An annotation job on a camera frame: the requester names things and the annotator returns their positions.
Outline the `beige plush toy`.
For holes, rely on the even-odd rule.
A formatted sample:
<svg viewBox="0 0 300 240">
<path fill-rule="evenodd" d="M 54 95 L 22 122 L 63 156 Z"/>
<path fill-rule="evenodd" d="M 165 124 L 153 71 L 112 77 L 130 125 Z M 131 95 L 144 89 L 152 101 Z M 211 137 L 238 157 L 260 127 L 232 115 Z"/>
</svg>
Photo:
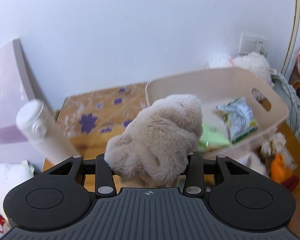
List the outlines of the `beige plush toy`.
<svg viewBox="0 0 300 240">
<path fill-rule="evenodd" d="M 173 94 L 138 113 L 104 154 L 111 170 L 148 187 L 172 187 L 198 151 L 203 133 L 202 102 L 192 94 Z"/>
</svg>

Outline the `white green snack packet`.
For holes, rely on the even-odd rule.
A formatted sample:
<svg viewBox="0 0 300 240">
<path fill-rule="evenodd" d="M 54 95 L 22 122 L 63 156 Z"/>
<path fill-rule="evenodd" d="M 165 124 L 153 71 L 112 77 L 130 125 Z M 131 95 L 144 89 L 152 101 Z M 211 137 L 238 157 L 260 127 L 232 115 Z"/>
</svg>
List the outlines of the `white green snack packet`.
<svg viewBox="0 0 300 240">
<path fill-rule="evenodd" d="M 244 96 L 227 104 L 218 105 L 216 110 L 223 117 L 232 144 L 258 130 L 253 111 Z"/>
</svg>

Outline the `orange white chicken plush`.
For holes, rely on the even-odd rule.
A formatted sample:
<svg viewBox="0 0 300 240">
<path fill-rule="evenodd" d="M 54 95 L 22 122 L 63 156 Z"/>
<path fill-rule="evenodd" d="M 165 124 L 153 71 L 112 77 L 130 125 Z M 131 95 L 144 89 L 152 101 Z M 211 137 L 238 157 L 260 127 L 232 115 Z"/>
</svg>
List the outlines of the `orange white chicken plush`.
<svg viewBox="0 0 300 240">
<path fill-rule="evenodd" d="M 281 184 L 290 192 L 299 183 L 298 176 L 293 174 L 296 164 L 286 148 L 286 138 L 280 132 L 264 141 L 259 153 L 248 153 L 247 167 Z"/>
</svg>

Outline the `brown box with purple flowers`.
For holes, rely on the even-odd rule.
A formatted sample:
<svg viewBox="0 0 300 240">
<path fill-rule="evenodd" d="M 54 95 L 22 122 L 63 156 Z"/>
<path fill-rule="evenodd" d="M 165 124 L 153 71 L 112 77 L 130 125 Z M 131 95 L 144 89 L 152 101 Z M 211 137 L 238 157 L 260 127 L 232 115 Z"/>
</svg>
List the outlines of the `brown box with purple flowers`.
<svg viewBox="0 0 300 240">
<path fill-rule="evenodd" d="M 145 88 L 145 83 L 136 83 L 70 96 L 57 124 L 81 155 L 93 158 L 147 107 Z"/>
</svg>

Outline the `white thermos bottle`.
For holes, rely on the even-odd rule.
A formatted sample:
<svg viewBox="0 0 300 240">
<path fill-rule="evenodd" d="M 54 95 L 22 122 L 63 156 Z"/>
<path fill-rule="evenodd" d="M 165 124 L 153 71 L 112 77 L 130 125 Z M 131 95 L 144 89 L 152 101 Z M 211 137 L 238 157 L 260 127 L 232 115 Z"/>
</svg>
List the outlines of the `white thermos bottle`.
<svg viewBox="0 0 300 240">
<path fill-rule="evenodd" d="M 53 165 L 79 155 L 49 109 L 39 99 L 33 99 L 21 107 L 16 117 L 16 126 Z"/>
</svg>

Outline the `beige plastic storage bin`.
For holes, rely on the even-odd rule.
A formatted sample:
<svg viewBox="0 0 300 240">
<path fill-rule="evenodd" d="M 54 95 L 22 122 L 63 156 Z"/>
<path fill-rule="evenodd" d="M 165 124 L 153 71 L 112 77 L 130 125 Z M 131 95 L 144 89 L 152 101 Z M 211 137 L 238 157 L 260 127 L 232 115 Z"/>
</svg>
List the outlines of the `beige plastic storage bin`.
<svg viewBox="0 0 300 240">
<path fill-rule="evenodd" d="M 252 109 L 258 129 L 232 146 L 207 152 L 205 159 L 217 155 L 234 157 L 258 150 L 267 137 L 288 117 L 288 107 L 276 92 L 259 77 L 243 68 L 202 69 L 176 74 L 149 82 L 145 89 L 147 105 L 172 94 L 193 94 L 202 101 L 203 122 L 227 135 L 223 119 L 216 108 L 245 97 Z"/>
</svg>

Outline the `pale green striped cloth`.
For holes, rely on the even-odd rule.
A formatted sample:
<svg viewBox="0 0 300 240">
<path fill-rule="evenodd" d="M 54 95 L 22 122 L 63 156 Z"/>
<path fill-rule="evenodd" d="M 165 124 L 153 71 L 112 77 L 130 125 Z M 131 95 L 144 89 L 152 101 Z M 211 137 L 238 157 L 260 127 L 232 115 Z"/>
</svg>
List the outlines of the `pale green striped cloth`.
<svg viewBox="0 0 300 240">
<path fill-rule="evenodd" d="M 300 99 L 296 94 L 296 90 L 281 73 L 272 75 L 271 80 L 274 84 L 273 90 L 288 107 L 289 113 L 286 123 L 300 143 Z"/>
</svg>

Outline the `lilac flat gift box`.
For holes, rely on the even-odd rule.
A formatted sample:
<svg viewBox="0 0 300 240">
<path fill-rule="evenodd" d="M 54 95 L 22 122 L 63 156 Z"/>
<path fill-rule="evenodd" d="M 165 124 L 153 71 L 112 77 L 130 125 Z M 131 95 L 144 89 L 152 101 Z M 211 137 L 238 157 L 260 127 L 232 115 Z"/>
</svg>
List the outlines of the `lilac flat gift box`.
<svg viewBox="0 0 300 240">
<path fill-rule="evenodd" d="M 16 116 L 34 99 L 19 39 L 0 48 L 0 162 L 20 163 L 28 160 L 42 170 L 45 158 L 20 133 Z"/>
</svg>

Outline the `white fluffy plush toy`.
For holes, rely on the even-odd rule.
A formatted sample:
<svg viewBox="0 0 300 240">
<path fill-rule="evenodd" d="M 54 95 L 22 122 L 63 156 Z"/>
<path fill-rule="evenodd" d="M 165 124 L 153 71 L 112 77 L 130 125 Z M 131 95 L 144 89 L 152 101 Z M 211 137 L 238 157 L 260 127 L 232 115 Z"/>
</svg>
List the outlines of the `white fluffy plush toy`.
<svg viewBox="0 0 300 240">
<path fill-rule="evenodd" d="M 244 56 L 223 56 L 210 60 L 207 69 L 239 67 L 252 72 L 271 86 L 270 65 L 267 59 L 256 52 Z"/>
</svg>

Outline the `white wall switch socket panel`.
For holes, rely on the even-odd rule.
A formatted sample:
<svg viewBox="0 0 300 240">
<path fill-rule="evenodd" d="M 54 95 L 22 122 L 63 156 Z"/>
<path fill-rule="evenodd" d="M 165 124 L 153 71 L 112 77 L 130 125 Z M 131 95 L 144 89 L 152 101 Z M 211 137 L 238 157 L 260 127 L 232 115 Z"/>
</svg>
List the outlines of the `white wall switch socket panel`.
<svg viewBox="0 0 300 240">
<path fill-rule="evenodd" d="M 263 56 L 268 55 L 268 39 L 264 36 L 242 33 L 239 44 L 239 55 L 248 55 L 252 52 Z"/>
</svg>

